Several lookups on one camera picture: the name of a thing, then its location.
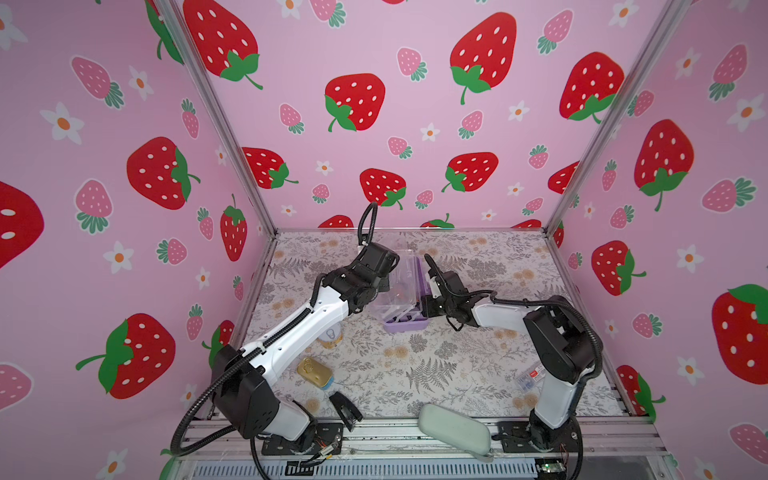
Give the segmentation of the purple plastic tool box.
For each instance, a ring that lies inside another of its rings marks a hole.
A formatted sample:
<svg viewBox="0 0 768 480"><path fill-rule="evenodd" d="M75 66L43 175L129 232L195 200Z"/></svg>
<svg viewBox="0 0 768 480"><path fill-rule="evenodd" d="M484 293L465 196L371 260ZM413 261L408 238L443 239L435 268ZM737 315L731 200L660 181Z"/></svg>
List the purple plastic tool box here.
<svg viewBox="0 0 768 480"><path fill-rule="evenodd" d="M429 293L423 259L411 249L397 250L400 261L389 274L389 290L380 292L369 306L389 334L421 331L430 320L423 315L421 300Z"/></svg>

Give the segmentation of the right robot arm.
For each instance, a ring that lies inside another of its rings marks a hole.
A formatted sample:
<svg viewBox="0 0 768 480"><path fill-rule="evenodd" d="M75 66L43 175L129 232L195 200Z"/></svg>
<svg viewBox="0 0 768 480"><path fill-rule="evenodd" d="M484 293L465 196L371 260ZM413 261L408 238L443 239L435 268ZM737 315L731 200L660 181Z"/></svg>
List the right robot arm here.
<svg viewBox="0 0 768 480"><path fill-rule="evenodd" d="M468 290L457 273L441 270L431 255L431 293L422 297L422 314L444 317L451 328L501 328L527 331L546 371L528 423L528 441L540 451L555 447L576 427L576 409L587 383L603 369L602 340L586 318L563 296L546 300L502 299L490 289Z"/></svg>

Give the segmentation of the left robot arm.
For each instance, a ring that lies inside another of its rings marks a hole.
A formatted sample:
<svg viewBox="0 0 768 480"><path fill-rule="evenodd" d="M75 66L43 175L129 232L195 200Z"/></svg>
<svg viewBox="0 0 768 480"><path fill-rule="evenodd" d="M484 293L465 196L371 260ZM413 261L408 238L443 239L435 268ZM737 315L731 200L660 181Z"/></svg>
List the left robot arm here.
<svg viewBox="0 0 768 480"><path fill-rule="evenodd" d="M215 356L212 382L177 426L170 444L175 457L189 455L232 432L247 440L279 437L298 453L317 438L316 420L298 403L277 398L274 384L318 337L358 314L389 288L400 256L378 243L364 245L351 264L316 277L309 300L268 333L240 349L223 347ZM188 446L182 444L192 420L210 400L229 425Z"/></svg>

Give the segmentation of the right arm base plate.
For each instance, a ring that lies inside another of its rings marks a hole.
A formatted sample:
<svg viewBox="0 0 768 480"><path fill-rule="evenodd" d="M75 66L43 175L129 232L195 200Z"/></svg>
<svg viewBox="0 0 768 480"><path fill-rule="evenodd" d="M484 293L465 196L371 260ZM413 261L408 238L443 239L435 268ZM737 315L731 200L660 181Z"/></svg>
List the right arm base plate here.
<svg viewBox="0 0 768 480"><path fill-rule="evenodd" d="M581 433L572 422L551 429L546 424L503 421L492 439L501 444L504 453L578 453L583 446Z"/></svg>

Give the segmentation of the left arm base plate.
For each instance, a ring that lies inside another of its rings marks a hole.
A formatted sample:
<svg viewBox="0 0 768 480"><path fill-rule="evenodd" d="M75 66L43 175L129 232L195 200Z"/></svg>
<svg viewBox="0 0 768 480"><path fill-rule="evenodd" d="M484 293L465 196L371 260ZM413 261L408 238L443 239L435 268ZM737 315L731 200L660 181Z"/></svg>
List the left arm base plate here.
<svg viewBox="0 0 768 480"><path fill-rule="evenodd" d="M332 455L341 452L345 426L340 422L311 423L308 430L297 440L290 441L272 435L263 441L260 453L263 456L313 456L331 447Z"/></svg>

